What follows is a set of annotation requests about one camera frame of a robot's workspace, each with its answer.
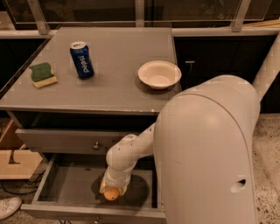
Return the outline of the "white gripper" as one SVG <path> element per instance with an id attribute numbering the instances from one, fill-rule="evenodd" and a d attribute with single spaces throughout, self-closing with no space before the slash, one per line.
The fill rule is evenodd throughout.
<path id="1" fill-rule="evenodd" d="M 127 186 L 130 183 L 130 178 L 111 178 L 110 176 L 105 175 L 103 177 L 105 183 L 100 185 L 100 193 L 105 193 L 109 186 L 118 188 L 118 191 L 121 196 L 123 196 L 127 191 Z"/>

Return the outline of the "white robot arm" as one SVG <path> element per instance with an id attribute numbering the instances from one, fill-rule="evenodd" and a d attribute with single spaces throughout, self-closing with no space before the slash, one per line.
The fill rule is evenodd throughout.
<path id="1" fill-rule="evenodd" d="M 257 224 L 253 132 L 279 61 L 280 35 L 253 82 L 221 75 L 174 96 L 108 151 L 100 192 L 125 194 L 137 160 L 152 155 L 167 224 Z"/>

